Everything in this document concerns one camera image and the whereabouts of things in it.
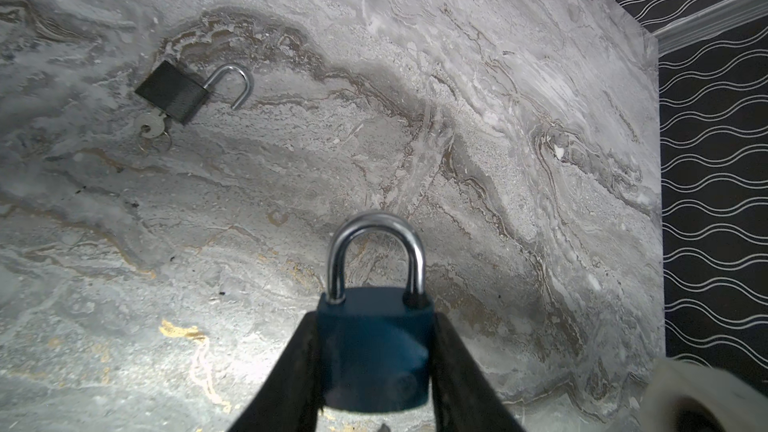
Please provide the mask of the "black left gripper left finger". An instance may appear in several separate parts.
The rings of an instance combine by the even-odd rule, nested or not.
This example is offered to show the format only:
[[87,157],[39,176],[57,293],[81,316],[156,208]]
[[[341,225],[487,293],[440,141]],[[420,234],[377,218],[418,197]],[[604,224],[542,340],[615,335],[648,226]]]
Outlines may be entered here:
[[308,312],[231,431],[314,431],[321,393],[317,314]]

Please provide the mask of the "small silver key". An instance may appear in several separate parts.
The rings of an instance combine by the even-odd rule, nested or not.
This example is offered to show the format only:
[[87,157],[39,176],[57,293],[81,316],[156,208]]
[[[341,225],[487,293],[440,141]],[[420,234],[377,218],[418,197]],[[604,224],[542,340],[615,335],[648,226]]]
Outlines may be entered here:
[[172,145],[172,137],[167,130],[167,115],[164,112],[145,112],[133,122],[137,134],[137,145],[144,153],[165,153]]

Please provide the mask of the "blue padlock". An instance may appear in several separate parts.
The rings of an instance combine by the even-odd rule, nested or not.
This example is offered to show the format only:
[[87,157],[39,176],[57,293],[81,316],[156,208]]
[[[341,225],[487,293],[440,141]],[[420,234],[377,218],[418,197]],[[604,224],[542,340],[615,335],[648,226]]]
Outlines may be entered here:
[[[402,287],[349,288],[346,252],[367,233],[384,232],[404,248]],[[428,400],[434,303],[426,291],[425,253],[404,219],[383,211],[345,222],[331,241],[326,290],[317,307],[321,391],[326,406],[355,413],[410,410]]]

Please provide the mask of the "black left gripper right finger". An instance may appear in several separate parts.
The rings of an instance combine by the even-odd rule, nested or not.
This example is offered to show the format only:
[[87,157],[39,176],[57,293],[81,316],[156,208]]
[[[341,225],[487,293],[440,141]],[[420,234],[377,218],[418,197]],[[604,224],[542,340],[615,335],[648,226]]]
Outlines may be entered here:
[[433,411],[438,431],[521,431],[448,317],[434,314],[430,350]]

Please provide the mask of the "black padlock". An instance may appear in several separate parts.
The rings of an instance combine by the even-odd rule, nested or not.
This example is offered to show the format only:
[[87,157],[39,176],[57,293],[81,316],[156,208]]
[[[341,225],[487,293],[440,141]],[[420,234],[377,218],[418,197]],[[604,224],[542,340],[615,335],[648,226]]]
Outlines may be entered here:
[[135,93],[176,122],[186,125],[212,93],[213,87],[228,73],[239,74],[244,89],[232,103],[238,110],[251,96],[254,80],[249,71],[236,63],[216,68],[204,83],[198,83],[173,63],[164,60],[135,89]]

